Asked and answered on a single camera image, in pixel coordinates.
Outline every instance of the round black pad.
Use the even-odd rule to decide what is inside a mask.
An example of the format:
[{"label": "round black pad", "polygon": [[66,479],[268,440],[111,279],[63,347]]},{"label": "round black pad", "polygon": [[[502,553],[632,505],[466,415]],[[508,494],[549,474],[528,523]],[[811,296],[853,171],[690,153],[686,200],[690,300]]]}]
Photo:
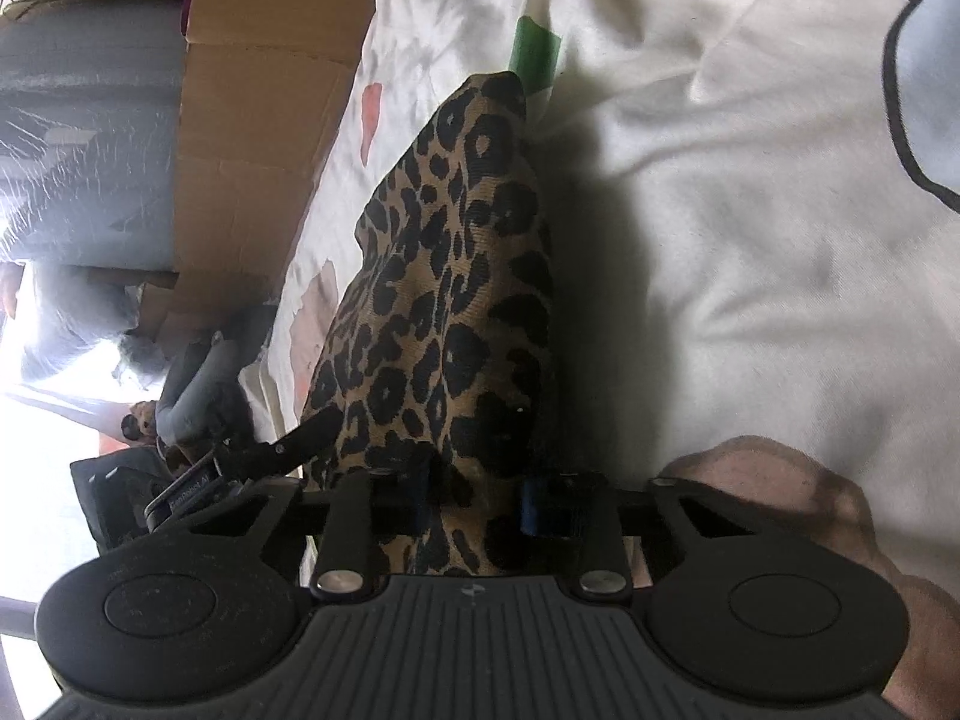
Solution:
[{"label": "round black pad", "polygon": [[883,688],[908,631],[904,602],[874,572],[762,535],[704,539],[654,585],[647,625],[701,682],[784,704]]},{"label": "round black pad", "polygon": [[104,614],[124,634],[162,638],[192,631],[216,605],[217,596],[204,581],[182,574],[148,574],[110,591]]},{"label": "round black pad", "polygon": [[291,586],[242,541],[155,533],[57,581],[37,643],[75,690],[169,703],[253,678],[297,622]]},{"label": "round black pad", "polygon": [[764,574],[733,589],[730,610],[762,634],[812,637],[836,622],[840,602],[819,581],[795,574]]}]

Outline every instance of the leopard print fabric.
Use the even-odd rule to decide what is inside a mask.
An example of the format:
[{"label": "leopard print fabric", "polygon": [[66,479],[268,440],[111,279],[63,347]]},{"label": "leopard print fabric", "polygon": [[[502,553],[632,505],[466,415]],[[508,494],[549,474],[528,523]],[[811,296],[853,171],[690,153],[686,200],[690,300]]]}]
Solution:
[{"label": "leopard print fabric", "polygon": [[304,419],[343,427],[311,475],[436,463],[450,503],[419,539],[383,545],[392,572],[520,568],[515,488],[549,361],[549,232],[511,73],[472,76],[373,192],[363,266],[313,375]]}]

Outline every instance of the white fabric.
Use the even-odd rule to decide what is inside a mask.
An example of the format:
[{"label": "white fabric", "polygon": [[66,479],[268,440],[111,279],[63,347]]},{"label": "white fabric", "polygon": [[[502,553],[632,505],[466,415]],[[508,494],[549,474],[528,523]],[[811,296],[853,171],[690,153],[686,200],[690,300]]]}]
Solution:
[{"label": "white fabric", "polygon": [[[740,434],[795,446],[861,485],[901,570],[960,596],[960,217],[891,138],[884,45],[906,4],[377,0],[257,377],[275,383],[275,424],[298,422],[290,329],[307,287],[329,260],[342,295],[371,190],[466,76],[506,69],[526,13],[563,40],[530,137],[552,215],[565,446],[621,484]],[[937,42],[929,16],[922,4],[904,28],[925,30],[926,58],[899,57],[894,80],[916,162],[950,196],[956,20]],[[925,77],[941,81],[928,95]]]},{"label": "white fabric", "polygon": [[289,432],[283,422],[277,382],[267,371],[264,362],[258,361],[247,365],[240,371],[239,382],[250,404],[253,431],[258,440],[273,443]]}]

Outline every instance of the metal pin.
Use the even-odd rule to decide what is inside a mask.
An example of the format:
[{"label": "metal pin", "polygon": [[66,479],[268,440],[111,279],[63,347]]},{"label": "metal pin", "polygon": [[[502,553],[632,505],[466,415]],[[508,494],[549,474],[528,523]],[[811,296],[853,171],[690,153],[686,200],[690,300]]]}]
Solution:
[{"label": "metal pin", "polygon": [[363,574],[358,574],[356,571],[350,571],[347,568],[325,571],[317,579],[317,589],[338,595],[357,592],[362,587]]},{"label": "metal pin", "polygon": [[580,586],[594,595],[613,595],[627,586],[627,580],[616,572],[599,569],[580,576]]}]

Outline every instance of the plastic wrap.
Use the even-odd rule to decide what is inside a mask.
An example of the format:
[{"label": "plastic wrap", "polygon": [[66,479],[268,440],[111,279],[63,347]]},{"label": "plastic wrap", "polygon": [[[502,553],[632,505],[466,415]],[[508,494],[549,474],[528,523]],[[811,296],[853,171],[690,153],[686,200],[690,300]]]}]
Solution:
[{"label": "plastic wrap", "polygon": [[133,330],[139,290],[90,282],[83,268],[35,263],[20,286],[19,381],[35,383],[65,370],[101,341],[119,341]]},{"label": "plastic wrap", "polygon": [[171,269],[179,0],[0,20],[0,261]]}]

